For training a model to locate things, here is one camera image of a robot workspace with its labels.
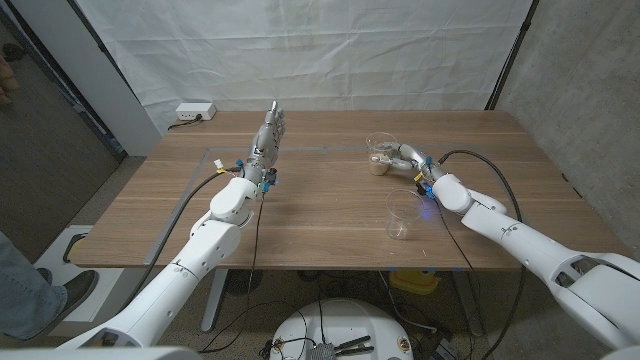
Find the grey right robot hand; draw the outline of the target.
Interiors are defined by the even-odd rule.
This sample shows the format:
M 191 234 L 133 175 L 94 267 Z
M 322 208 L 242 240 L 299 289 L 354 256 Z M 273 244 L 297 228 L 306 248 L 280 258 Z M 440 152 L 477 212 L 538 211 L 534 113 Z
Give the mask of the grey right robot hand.
M 435 182 L 446 175 L 439 163 L 408 144 L 382 142 L 378 144 L 369 160 L 404 171 L 415 170 L 426 180 Z

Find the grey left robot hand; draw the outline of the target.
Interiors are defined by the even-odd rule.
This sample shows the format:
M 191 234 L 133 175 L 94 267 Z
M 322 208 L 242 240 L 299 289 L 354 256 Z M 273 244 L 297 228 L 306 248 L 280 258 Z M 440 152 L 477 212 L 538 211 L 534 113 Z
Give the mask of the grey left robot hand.
M 285 131 L 284 110 L 274 100 L 266 112 L 264 123 L 252 139 L 249 156 L 244 165 L 245 179 L 258 184 L 263 173 L 274 166 Z

